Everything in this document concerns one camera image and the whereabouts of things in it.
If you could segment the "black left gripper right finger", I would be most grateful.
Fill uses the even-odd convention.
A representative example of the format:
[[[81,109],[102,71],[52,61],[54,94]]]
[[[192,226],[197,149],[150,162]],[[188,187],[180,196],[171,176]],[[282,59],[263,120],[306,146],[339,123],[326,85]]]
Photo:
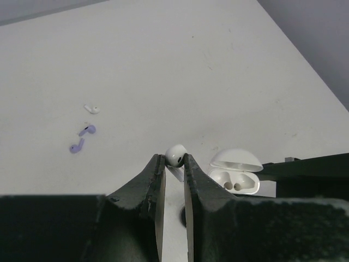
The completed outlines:
[[[348,198],[239,196],[184,156],[189,261],[348,261]]]

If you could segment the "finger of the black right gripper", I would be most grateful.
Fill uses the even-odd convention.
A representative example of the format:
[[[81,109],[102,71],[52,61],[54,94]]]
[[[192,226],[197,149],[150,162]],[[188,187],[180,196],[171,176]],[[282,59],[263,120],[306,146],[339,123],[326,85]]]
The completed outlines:
[[[267,163],[257,176],[276,182],[278,198],[348,198],[348,153]]]

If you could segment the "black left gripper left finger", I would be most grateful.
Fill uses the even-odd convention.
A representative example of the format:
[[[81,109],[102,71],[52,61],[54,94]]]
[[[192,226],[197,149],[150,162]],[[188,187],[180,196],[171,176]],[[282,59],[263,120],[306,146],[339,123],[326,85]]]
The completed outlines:
[[[165,157],[109,195],[1,196],[1,261],[160,261]]]

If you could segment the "white round charging case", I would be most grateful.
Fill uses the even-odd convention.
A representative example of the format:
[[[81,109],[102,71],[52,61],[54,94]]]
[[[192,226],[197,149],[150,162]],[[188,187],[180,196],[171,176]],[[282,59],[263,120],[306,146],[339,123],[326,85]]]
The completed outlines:
[[[262,171],[263,166],[247,150],[233,148],[219,151],[210,166],[208,176],[232,194],[253,195],[260,189],[256,173]]]

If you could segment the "white earbud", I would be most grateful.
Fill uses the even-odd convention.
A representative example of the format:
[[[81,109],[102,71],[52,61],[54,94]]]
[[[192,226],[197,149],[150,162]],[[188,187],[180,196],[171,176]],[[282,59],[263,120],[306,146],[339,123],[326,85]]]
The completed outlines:
[[[181,144],[170,147],[165,153],[165,165],[179,182],[184,182],[184,155],[186,153],[186,148]]]
[[[92,115],[96,115],[96,114],[98,114],[99,112],[100,112],[100,108],[99,107],[97,107],[97,106],[92,106],[92,107],[90,107],[90,106],[88,106],[87,104],[85,104],[84,106],[84,109],[86,110],[86,111],[88,111],[90,114],[92,114]]]

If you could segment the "black round charging case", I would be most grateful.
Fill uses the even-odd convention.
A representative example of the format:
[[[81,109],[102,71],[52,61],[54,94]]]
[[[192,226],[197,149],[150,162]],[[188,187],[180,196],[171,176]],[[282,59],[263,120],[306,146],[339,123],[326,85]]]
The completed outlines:
[[[183,206],[179,212],[179,220],[183,227],[186,228],[186,215],[185,215],[185,207]]]

